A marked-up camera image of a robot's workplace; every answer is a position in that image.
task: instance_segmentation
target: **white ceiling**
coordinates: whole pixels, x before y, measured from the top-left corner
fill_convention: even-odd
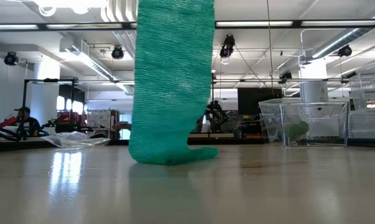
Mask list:
[[[271,19],[363,19],[370,18],[375,11],[375,0],[269,0],[269,13]],[[268,18],[267,4],[265,0],[215,0],[216,20],[258,20]],[[0,0],[0,22],[102,22],[99,9],[92,9],[84,15],[75,14],[71,9],[58,9],[52,17],[42,17],[37,6],[33,2],[9,2]],[[319,47],[325,42],[338,35],[342,30],[308,30],[303,35],[303,47],[312,49]],[[300,30],[271,30],[272,40],[272,64],[269,48],[268,30],[216,30],[213,48],[218,50],[226,34],[233,34],[236,39],[236,46],[241,49],[241,54],[248,65],[264,78],[275,70],[288,56],[298,51],[300,43]],[[71,34],[59,32],[17,32],[0,33],[0,44],[36,44],[48,50],[54,55],[59,55],[59,42],[65,35],[72,35],[75,38],[83,39],[90,44],[90,54],[100,60],[112,70],[133,70],[133,60],[113,60],[111,51],[113,46],[119,44],[112,32],[74,32]],[[353,55],[358,54],[375,45],[375,30],[352,42]],[[234,51],[228,65],[220,64],[219,58],[215,61],[217,51],[214,51],[213,69],[222,78],[253,78],[252,71],[246,65],[237,50]],[[329,58],[328,74],[330,77],[342,72],[360,67],[375,60],[375,49],[356,57],[341,67],[335,66],[334,59]],[[80,73],[80,80],[97,79],[94,71],[86,68],[80,62],[65,62],[65,66],[71,66],[77,73]],[[290,68],[294,75],[298,67]],[[236,83],[222,84],[222,87],[231,88]],[[116,86],[92,85],[91,90],[119,90]]]

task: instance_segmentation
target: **green netting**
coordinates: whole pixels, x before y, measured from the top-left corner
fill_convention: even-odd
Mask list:
[[[140,0],[133,130],[137,162],[175,165],[216,157],[187,138],[210,94],[213,0]]]

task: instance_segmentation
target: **green mesh fabric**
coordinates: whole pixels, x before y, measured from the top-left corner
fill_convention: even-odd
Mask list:
[[[190,150],[187,138],[210,94],[213,0],[140,0],[136,37],[133,129],[137,161],[177,165],[216,157]]]

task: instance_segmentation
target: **white column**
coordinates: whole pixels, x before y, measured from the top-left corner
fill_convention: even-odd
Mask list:
[[[40,62],[34,65],[33,79],[60,78],[60,65],[57,62]],[[57,117],[58,85],[32,84],[31,85],[31,116],[41,125]]]
[[[310,62],[308,65],[301,65],[300,78],[327,78],[325,58]],[[306,82],[301,84],[300,97],[306,103],[327,102],[327,82]]]

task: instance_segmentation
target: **plastic bag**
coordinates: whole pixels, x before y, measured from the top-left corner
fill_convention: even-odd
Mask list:
[[[52,143],[57,147],[66,148],[82,148],[82,147],[92,147],[98,144],[103,144],[109,139],[107,138],[96,138],[90,139],[87,134],[72,132],[72,133],[56,133],[50,136],[41,137],[42,139]]]
[[[129,152],[137,162],[177,165],[214,158],[187,138],[211,89],[214,0],[140,0]]]

